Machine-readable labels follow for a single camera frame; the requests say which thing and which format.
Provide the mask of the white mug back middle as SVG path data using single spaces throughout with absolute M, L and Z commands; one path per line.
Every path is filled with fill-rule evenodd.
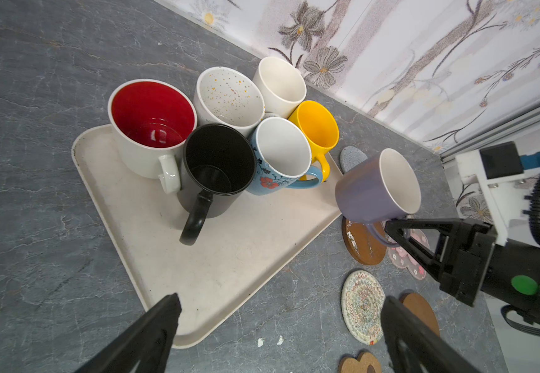
M 249 137 L 265 115 L 262 94 L 247 76 L 227 67 L 205 70 L 195 86 L 198 125 L 224 124 Z

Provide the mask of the purple mug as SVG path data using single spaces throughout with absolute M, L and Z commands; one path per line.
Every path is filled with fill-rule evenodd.
M 396 247 L 374 227 L 389 219 L 403 219 L 419 211 L 419 181 L 400 152 L 384 149 L 344 174 L 335 188 L 341 213 L 350 222 L 365 225 L 384 246 Z

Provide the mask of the white patterned round coaster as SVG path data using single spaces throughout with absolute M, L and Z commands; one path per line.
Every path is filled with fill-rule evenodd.
M 383 337 L 380 313 L 385 293 L 371 273 L 356 270 L 341 290 L 341 312 L 350 334 L 361 343 L 374 345 Z

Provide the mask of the plain round wooden coaster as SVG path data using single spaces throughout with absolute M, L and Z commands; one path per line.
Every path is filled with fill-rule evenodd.
M 400 297 L 401 303 L 417 316 L 428 328 L 440 336 L 439 323 L 428 301 L 418 293 L 410 292 Z

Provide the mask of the red interior mug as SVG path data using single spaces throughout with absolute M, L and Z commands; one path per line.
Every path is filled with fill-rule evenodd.
M 113 91 L 108 117 L 124 164 L 141 177 L 160 180 L 166 194 L 180 191 L 183 145 L 197 126 L 191 100 L 166 82 L 134 79 Z

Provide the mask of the beige serving tray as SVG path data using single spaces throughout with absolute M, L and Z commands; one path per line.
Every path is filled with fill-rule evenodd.
M 331 163 L 319 187 L 243 193 L 186 246 L 179 238 L 187 211 L 156 180 L 125 166 L 111 125 L 79 135 L 72 157 L 144 309 L 178 295 L 176 349 L 204 340 L 340 214 L 342 174 Z

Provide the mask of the pink flower silicone coaster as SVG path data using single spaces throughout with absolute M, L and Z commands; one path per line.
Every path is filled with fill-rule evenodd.
M 412 229 L 411 237 L 420 242 L 425 248 L 430 249 L 428 237 L 422 230 Z M 416 280 L 424 280 L 427 276 L 425 269 L 402 247 L 388 248 L 387 254 L 395 267 L 402 270 L 406 269 Z

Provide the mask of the blue woven round coaster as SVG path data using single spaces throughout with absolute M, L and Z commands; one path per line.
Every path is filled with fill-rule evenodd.
M 341 171 L 346 174 L 360 163 L 368 160 L 367 155 L 355 146 L 346 146 L 341 150 L 339 161 Z

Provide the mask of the light blue mug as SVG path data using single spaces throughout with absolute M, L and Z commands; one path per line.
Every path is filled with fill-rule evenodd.
M 247 188 L 249 193 L 264 196 L 285 187 L 310 189 L 322 183 L 322 172 L 312 165 L 306 137 L 287 119 L 264 119 L 255 129 L 250 143 L 256 157 L 256 169 Z

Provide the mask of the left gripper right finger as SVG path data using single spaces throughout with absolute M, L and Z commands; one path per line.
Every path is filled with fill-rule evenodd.
M 478 372 L 393 296 L 385 298 L 380 322 L 395 372 Z

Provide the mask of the brown paw print coaster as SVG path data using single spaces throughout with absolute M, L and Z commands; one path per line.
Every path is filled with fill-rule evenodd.
M 378 359 L 368 351 L 362 351 L 358 357 L 343 357 L 338 366 L 338 373 L 381 373 Z

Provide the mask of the black mug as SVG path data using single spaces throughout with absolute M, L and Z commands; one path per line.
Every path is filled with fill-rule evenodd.
M 206 219 L 223 214 L 254 179 L 257 160 L 240 132 L 224 124 L 197 127 L 185 142 L 178 200 L 189 213 L 180 242 L 197 241 Z

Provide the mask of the glossy brown round coaster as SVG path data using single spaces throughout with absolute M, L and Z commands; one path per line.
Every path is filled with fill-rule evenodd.
M 365 225 L 350 222 L 343 217 L 341 233 L 346 249 L 358 263 L 376 266 L 385 258 L 387 248 L 370 233 Z

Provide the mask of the yellow mug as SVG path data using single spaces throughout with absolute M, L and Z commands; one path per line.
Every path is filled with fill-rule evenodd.
M 304 133 L 310 145 L 312 163 L 320 163 L 322 181 L 325 182 L 331 172 L 326 155 L 338 144 L 340 138 L 335 118 L 323 105 L 308 100 L 302 102 L 288 120 Z

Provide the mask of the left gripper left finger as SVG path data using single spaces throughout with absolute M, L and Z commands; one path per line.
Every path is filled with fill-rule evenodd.
M 180 315 L 178 294 L 165 296 L 77 371 L 164 372 Z

